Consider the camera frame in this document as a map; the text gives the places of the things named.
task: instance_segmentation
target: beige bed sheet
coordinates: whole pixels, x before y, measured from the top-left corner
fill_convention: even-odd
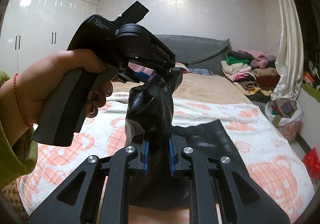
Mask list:
[[[113,83],[113,92],[129,92],[132,87],[142,83]],[[184,98],[198,102],[214,104],[237,104],[251,101],[243,95],[229,80],[219,75],[207,76],[199,74],[184,74],[183,81],[173,94],[174,98]]]

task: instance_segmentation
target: red plastic bag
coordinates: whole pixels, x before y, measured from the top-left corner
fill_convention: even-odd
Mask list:
[[[315,148],[303,157],[302,162],[305,164],[311,180],[320,179],[320,161]]]

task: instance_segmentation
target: white and orange blanket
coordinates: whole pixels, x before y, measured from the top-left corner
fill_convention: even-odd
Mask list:
[[[33,173],[17,180],[23,205],[36,207],[89,155],[113,155],[125,144],[129,93],[117,92],[93,119],[86,119],[71,147],[39,144]],[[172,125],[187,127],[220,119],[254,179],[289,215],[293,223],[306,208],[314,189],[305,166],[287,140],[250,104],[214,105],[174,99]],[[163,212],[131,206],[129,223],[189,223],[188,209]]]

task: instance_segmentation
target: red string bracelet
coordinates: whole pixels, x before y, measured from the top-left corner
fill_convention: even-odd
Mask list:
[[[22,114],[22,111],[21,111],[21,107],[20,107],[20,104],[19,104],[19,101],[18,101],[17,89],[16,89],[16,78],[17,78],[17,75],[18,75],[18,73],[16,73],[16,74],[14,75],[14,78],[13,78],[14,95],[15,95],[15,97],[16,97],[16,101],[17,101],[17,104],[18,104],[18,108],[19,108],[19,111],[20,111],[20,115],[21,115],[21,117],[22,117],[22,120],[24,121],[24,123],[26,124],[26,126],[27,126],[28,128],[32,128],[33,125],[28,124],[28,123],[26,122],[26,120],[24,119],[23,114]]]

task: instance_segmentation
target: white wardrobe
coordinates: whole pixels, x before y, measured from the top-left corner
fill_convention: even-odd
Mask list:
[[[9,0],[0,34],[0,70],[22,72],[49,54],[66,50],[98,0]]]

